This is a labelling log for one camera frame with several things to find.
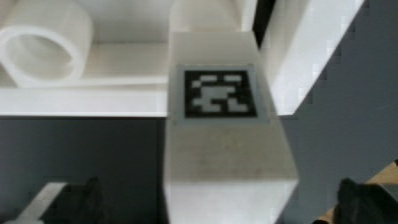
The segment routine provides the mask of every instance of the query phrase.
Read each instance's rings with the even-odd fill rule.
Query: black and white square marker
[[[255,117],[244,70],[184,71],[184,117]]]
[[[175,124],[268,123],[252,65],[177,65],[173,87]]]

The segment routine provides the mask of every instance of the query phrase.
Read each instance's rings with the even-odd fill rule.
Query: white surface
[[[47,183],[38,194],[17,216],[17,221],[38,220],[56,195],[65,187],[65,183]]]
[[[170,11],[172,31],[237,31],[237,5],[230,0],[175,0]]]
[[[0,75],[0,115],[76,117],[164,117],[161,85],[15,89]]]
[[[0,30],[0,61],[17,86],[81,77],[92,29],[70,0],[17,1]]]
[[[172,35],[164,197],[172,224],[275,223],[296,186],[296,169],[273,113],[259,53],[250,32]],[[269,123],[177,123],[179,64],[252,64]]]
[[[10,11],[13,2],[0,1],[1,12]],[[17,89],[0,66],[0,115],[164,117],[166,91],[161,83],[168,76],[164,41],[172,0],[113,0],[111,3],[106,0],[76,0],[76,3],[92,17],[93,40],[101,44],[92,45],[79,82],[69,81],[61,85],[122,86],[60,88],[54,82],[45,87],[56,88]],[[239,0],[230,6],[237,7],[232,10],[241,16],[234,21],[246,27],[253,17],[244,15],[250,5],[255,5],[255,0]]]
[[[262,41],[264,71],[278,115],[310,90],[362,0],[276,0]]]
[[[95,41],[166,43],[173,0],[74,0],[90,13]]]

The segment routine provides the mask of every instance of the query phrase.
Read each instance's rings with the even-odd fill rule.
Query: gray wall
[[[398,159],[398,1],[371,0],[294,116],[282,118],[300,185],[280,223],[310,223]],[[0,119],[0,221],[44,183],[102,182],[115,223],[154,223],[163,120]]]

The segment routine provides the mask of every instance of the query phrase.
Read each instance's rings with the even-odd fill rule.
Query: white cylindrical object
[[[92,33],[72,0],[19,0],[0,30],[0,61],[19,87],[81,77]]]

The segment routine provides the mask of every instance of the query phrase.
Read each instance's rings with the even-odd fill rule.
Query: white block
[[[278,0],[262,64],[278,115],[291,115],[319,76],[362,0]]]
[[[298,182],[273,111],[252,32],[173,33],[164,144],[164,197],[172,224],[271,224]],[[253,68],[252,94],[266,119],[184,118],[177,65]]]

